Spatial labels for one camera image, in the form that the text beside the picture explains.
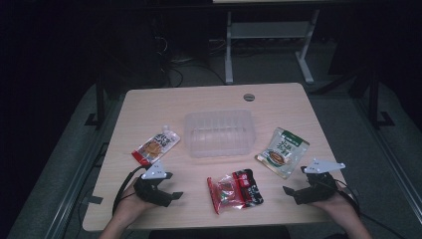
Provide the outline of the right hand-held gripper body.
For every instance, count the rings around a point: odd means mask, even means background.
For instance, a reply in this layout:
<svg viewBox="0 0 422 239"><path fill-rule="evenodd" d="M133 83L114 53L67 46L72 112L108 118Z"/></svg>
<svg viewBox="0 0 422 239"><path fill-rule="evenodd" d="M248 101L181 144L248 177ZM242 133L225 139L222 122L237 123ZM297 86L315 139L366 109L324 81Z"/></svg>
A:
<svg viewBox="0 0 422 239"><path fill-rule="evenodd" d="M344 163L314 158L306 169L310 186L297 190L296 203L308 204L331 198L336 191L336 183L330 173L343 168L345 168Z"/></svg>

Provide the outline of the clear plastic container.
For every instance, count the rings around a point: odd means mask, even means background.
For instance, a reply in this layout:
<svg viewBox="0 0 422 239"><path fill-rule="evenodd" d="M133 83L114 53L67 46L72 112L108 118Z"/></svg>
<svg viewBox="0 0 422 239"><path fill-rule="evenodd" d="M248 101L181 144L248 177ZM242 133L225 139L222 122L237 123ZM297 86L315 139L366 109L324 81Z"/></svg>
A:
<svg viewBox="0 0 422 239"><path fill-rule="evenodd" d="M249 154L255 140L255 125L248 110L197 112L184 119L184 142L191 157Z"/></svg>

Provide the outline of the red and black snack packet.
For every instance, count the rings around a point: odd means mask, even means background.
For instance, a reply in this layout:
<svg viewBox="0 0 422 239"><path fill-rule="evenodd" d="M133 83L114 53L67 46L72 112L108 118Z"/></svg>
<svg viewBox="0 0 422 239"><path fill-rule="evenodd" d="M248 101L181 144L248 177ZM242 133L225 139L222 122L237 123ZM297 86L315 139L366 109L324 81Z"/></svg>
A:
<svg viewBox="0 0 422 239"><path fill-rule="evenodd" d="M216 214L228 209L245 209L264 203L251 169L237 170L219 179L207 178L207 185Z"/></svg>

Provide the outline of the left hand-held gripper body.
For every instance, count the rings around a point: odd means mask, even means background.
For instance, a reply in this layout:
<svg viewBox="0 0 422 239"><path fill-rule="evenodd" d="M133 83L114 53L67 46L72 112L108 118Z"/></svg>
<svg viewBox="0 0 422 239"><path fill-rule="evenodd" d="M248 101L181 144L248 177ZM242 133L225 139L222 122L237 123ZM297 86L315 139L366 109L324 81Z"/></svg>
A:
<svg viewBox="0 0 422 239"><path fill-rule="evenodd" d="M134 184L136 195L145 202L168 207L172 201L170 194L158 188L165 177L165 172L160 160L149 166Z"/></svg>

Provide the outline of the black metal stand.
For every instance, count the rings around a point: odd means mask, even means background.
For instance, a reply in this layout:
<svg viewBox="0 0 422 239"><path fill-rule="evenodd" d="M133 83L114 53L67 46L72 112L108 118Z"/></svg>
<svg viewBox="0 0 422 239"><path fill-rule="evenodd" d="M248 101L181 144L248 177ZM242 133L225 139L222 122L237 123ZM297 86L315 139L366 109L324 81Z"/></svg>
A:
<svg viewBox="0 0 422 239"><path fill-rule="evenodd" d="M94 114L89 114L85 125L100 129L105 120L105 89L102 76L98 76L96 79L96 109Z"/></svg>
<svg viewBox="0 0 422 239"><path fill-rule="evenodd" d="M375 70L372 70L369 81L368 119L375 129L380 129L382 126L395 126L388 112L380 112L378 110L378 96L378 75Z"/></svg>

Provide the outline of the person's right hand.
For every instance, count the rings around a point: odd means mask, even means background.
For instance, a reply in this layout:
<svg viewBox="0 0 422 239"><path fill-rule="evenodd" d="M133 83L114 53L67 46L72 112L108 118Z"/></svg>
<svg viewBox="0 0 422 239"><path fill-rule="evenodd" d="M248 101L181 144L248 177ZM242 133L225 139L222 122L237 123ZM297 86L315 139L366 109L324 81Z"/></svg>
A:
<svg viewBox="0 0 422 239"><path fill-rule="evenodd" d="M313 202L312 206L321 209L337 224L350 222L352 219L358 219L354 207L339 192L336 192L331 198L323 201Z"/></svg>

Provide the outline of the white metal desk frame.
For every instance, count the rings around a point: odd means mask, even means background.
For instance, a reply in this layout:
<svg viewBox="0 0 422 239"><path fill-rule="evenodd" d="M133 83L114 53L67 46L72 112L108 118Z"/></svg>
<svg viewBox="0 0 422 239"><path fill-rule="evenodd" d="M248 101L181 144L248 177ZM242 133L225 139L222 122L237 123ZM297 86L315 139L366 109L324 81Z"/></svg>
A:
<svg viewBox="0 0 422 239"><path fill-rule="evenodd" d="M242 39L303 39L300 51L295 52L297 62L307 84L314 82L306 61L307 52L317 25L319 10L314 10L308 21L290 22L234 22L232 13L227 13L225 82L234 83L232 66L232 41Z"/></svg>

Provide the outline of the person's left hand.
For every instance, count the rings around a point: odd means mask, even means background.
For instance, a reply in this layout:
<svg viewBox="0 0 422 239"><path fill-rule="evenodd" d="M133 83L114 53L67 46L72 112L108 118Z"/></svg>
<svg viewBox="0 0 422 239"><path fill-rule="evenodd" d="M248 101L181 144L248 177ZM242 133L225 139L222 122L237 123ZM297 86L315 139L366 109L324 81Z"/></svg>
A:
<svg viewBox="0 0 422 239"><path fill-rule="evenodd" d="M118 229L124 230L137 220L137 218L146 210L155 207L155 204L145 202L140 199L132 183L124 192L113 214L112 222Z"/></svg>

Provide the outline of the green and white snack packet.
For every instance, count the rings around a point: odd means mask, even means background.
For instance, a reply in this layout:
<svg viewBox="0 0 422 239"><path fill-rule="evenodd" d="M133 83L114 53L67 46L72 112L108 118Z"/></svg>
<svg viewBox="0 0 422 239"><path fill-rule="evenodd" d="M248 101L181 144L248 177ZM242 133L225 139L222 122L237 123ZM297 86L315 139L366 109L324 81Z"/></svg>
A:
<svg viewBox="0 0 422 239"><path fill-rule="evenodd" d="M288 179L310 144L300 136L277 127L267 148L255 158L283 179Z"/></svg>

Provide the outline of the metal floor rail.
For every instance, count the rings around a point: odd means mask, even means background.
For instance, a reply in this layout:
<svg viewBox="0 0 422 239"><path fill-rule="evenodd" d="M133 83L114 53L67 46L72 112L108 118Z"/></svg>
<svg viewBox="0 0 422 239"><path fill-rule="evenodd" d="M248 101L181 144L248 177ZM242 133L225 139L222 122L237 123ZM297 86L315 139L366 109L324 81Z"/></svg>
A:
<svg viewBox="0 0 422 239"><path fill-rule="evenodd" d="M106 155L107 148L108 142L103 142L99 148L90 147L85 152L63 200L59 203L57 212L44 239L63 239L81 190L95 165Z"/></svg>
<svg viewBox="0 0 422 239"><path fill-rule="evenodd" d="M422 224L422 133L403 111L381 112L384 121L372 123L361 100L353 100L360 128L356 130L359 168L375 183L377 192L407 200Z"/></svg>

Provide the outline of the white and orange snack packet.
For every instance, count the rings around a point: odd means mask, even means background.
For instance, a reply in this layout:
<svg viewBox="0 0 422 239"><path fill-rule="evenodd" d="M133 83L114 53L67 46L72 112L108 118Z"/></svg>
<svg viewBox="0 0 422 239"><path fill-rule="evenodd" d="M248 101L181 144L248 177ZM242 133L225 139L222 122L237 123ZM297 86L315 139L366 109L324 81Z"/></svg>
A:
<svg viewBox="0 0 422 239"><path fill-rule="evenodd" d="M151 165L180 141L180 136L167 125L162 132L156 134L134 150L131 155L140 165Z"/></svg>

